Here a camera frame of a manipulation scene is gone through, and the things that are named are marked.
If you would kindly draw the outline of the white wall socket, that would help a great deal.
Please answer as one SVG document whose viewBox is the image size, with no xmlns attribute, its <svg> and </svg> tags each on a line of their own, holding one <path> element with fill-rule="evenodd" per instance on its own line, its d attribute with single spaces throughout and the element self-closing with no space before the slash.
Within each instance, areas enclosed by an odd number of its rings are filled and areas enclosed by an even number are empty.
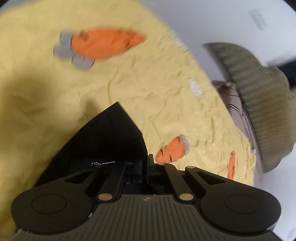
<svg viewBox="0 0 296 241">
<path fill-rule="evenodd" d="M 251 9 L 248 11 L 248 15 L 251 17 L 252 21 L 255 23 L 256 27 L 260 31 L 265 31 L 268 28 L 268 24 L 263 14 L 259 9 Z"/>
</svg>

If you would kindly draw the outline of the yellow carrot print quilt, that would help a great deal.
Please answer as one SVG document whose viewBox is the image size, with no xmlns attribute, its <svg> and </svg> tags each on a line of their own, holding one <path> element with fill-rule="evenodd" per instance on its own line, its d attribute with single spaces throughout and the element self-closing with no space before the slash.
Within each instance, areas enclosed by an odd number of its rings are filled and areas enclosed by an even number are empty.
<svg viewBox="0 0 296 241">
<path fill-rule="evenodd" d="M 134 30 L 145 41 L 89 69 L 54 55 L 60 33 Z M 10 206 L 98 113 L 119 102 L 156 154 L 184 135 L 175 162 L 254 183 L 256 157 L 219 93 L 171 29 L 138 1 L 31 1 L 1 12 L 1 240 L 16 230 Z"/>
</svg>

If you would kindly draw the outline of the black pants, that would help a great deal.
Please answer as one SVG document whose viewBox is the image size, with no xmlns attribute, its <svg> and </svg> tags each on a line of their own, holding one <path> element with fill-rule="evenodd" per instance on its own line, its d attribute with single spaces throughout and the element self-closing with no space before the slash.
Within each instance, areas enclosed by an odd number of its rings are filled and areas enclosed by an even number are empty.
<svg viewBox="0 0 296 241">
<path fill-rule="evenodd" d="M 119 102 L 88 121 L 53 157 L 36 185 L 81 170 L 92 163 L 139 163 L 148 153 L 142 132 Z"/>
</svg>

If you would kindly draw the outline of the olive padded headboard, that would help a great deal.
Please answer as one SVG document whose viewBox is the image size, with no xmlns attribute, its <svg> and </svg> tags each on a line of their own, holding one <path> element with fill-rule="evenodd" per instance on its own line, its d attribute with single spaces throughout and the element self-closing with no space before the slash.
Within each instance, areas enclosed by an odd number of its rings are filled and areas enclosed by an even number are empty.
<svg viewBox="0 0 296 241">
<path fill-rule="evenodd" d="M 262 169 L 275 169 L 295 144 L 295 90 L 276 67 L 263 66 L 246 48 L 225 42 L 205 47 L 235 83 L 251 120 Z"/>
</svg>

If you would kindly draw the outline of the striped brown pillow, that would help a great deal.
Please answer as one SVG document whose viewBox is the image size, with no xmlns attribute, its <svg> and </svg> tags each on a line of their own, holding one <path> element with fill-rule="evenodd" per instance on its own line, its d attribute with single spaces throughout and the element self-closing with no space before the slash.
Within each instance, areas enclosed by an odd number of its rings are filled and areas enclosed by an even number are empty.
<svg viewBox="0 0 296 241">
<path fill-rule="evenodd" d="M 212 84 L 220 94 L 235 125 L 247 137 L 251 144 L 251 151 L 259 154 L 258 144 L 246 107 L 239 96 L 235 83 L 213 80 Z"/>
</svg>

